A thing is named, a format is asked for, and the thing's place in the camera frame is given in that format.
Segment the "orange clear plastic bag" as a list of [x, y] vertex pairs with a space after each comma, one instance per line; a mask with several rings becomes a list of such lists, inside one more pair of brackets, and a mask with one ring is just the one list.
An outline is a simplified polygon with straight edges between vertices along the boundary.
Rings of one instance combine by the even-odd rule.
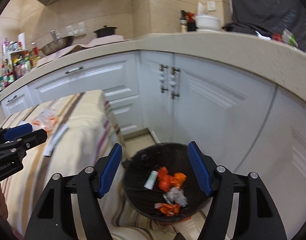
[[58, 111], [52, 107], [45, 107], [31, 122], [33, 130], [44, 129], [51, 132], [57, 123]]

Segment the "white paper wrapper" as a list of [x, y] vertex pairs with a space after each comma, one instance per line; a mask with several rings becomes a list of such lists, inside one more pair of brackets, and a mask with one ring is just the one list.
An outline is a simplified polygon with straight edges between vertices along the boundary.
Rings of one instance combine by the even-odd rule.
[[55, 133], [55, 135], [52, 137], [51, 141], [46, 145], [46, 148], [44, 150], [43, 156], [45, 157], [50, 157], [57, 144], [60, 142], [62, 136], [64, 135], [64, 133], [69, 129], [67, 124], [63, 124], [58, 131]]

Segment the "white kitchen cabinets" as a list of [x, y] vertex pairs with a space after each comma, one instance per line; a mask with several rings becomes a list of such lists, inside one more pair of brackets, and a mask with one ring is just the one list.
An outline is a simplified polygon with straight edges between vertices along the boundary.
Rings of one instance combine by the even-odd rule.
[[[160, 64], [168, 91], [160, 90]], [[82, 70], [65, 74], [69, 69]], [[171, 67], [180, 68], [171, 99]], [[306, 104], [280, 86], [197, 57], [134, 51], [42, 66], [16, 81], [0, 100], [6, 115], [79, 92], [100, 89], [123, 134], [147, 128], [157, 142], [196, 141], [232, 172], [256, 171], [271, 194], [288, 238], [306, 223]], [[17, 95], [11, 102], [8, 99]]]

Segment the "black trash bin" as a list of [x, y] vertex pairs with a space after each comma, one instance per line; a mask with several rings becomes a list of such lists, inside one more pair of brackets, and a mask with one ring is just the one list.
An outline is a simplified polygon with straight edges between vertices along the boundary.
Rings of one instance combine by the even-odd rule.
[[131, 207], [159, 222], [174, 223], [201, 211], [210, 198], [201, 191], [188, 146], [156, 144], [124, 161], [124, 190]]

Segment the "striped tablecloth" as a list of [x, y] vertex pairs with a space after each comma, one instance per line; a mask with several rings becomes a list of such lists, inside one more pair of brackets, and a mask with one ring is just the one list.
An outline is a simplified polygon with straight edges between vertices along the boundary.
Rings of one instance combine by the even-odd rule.
[[[15, 113], [2, 126], [12, 128], [33, 122], [49, 108], [55, 114], [54, 127], [48, 131], [52, 140], [62, 125], [68, 129], [52, 155], [46, 156], [50, 142], [37, 146], [24, 157], [24, 168], [5, 179], [1, 188], [8, 207], [8, 223], [16, 236], [23, 239], [29, 218], [44, 187], [54, 173], [78, 174], [109, 154], [114, 144], [123, 144], [117, 120], [101, 90], [77, 93], [51, 100]], [[113, 239], [184, 239], [181, 229], [160, 225], [136, 213], [126, 205], [122, 188], [124, 168], [120, 166], [110, 191], [99, 200], [102, 214]]]

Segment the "steel wok pan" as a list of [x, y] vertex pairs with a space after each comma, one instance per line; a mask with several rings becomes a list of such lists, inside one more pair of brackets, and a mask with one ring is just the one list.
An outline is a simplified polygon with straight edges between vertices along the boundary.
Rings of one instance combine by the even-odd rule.
[[55, 30], [50, 31], [52, 37], [52, 42], [41, 48], [42, 53], [45, 56], [51, 55], [55, 52], [58, 52], [61, 49], [67, 48], [73, 44], [74, 36], [68, 35], [65, 37], [58, 37]]

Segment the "white paper towel roll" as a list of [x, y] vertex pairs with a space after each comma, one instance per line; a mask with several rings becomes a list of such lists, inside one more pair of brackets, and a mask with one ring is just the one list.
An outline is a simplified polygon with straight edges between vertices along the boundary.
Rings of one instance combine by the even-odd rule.
[[21, 33], [18, 35], [18, 43], [21, 44], [22, 50], [26, 49], [25, 33]]

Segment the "orange crumpled wrapper in bin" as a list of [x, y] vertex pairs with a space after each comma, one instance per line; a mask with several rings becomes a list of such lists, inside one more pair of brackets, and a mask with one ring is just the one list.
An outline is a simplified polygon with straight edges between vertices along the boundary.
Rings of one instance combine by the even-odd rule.
[[169, 175], [166, 167], [160, 167], [157, 172], [158, 187], [163, 192], [169, 192], [173, 187], [180, 190], [187, 178], [187, 176], [181, 172], [174, 173], [173, 176]]

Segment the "beige stove cover cloth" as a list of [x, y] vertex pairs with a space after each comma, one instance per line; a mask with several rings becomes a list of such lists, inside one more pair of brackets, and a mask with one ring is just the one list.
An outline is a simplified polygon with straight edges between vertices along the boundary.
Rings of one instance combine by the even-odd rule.
[[66, 48], [63, 48], [57, 52], [54, 52], [46, 57], [43, 57], [42, 59], [37, 61], [37, 67], [40, 67], [46, 63], [49, 63], [51, 61], [54, 61], [56, 59], [59, 59], [65, 55], [77, 52], [79, 50], [85, 50], [97, 46], [102, 46], [110, 43], [116, 43], [116, 42], [122, 42], [124, 41], [124, 37], [121, 35], [110, 35], [105, 36], [101, 38], [94, 38], [92, 39], [88, 44], [75, 44], [68, 46]]

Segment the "black cooking pot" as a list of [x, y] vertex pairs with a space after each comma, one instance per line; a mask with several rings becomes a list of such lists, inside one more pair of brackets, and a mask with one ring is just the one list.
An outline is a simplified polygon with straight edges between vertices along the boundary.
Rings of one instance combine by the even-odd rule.
[[115, 35], [116, 29], [117, 27], [108, 27], [107, 25], [104, 25], [101, 29], [93, 31], [93, 33], [96, 34], [97, 38], [101, 38], [101, 37]]

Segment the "dark sauce bottle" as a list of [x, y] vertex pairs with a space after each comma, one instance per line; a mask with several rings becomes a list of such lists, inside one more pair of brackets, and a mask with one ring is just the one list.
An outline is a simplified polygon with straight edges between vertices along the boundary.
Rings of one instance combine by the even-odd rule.
[[180, 18], [180, 33], [187, 32], [187, 19], [186, 19], [186, 12], [181, 10], [181, 18]]

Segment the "red packaged sauce bag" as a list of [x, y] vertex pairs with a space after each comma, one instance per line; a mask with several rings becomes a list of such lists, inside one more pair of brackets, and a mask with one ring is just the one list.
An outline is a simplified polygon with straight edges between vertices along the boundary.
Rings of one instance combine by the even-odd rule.
[[192, 12], [186, 12], [187, 31], [196, 31], [195, 15]]

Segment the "white stacked bowls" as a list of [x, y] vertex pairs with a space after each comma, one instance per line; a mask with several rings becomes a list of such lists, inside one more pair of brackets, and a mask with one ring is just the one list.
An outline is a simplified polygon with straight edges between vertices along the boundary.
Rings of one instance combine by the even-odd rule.
[[212, 15], [197, 15], [195, 17], [197, 31], [220, 31], [221, 22]]

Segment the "dark cloth on counter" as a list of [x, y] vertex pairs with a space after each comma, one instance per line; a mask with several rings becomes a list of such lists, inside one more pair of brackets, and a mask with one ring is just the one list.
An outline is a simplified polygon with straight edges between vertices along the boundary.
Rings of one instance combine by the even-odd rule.
[[306, 8], [300, 0], [231, 0], [231, 7], [225, 31], [272, 37], [287, 29], [306, 50]]

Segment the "wall power socket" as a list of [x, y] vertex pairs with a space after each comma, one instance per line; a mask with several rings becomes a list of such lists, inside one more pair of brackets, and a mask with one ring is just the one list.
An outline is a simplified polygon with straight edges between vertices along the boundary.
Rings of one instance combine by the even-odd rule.
[[209, 12], [216, 11], [216, 2], [215, 1], [208, 1], [207, 2], [207, 10]]

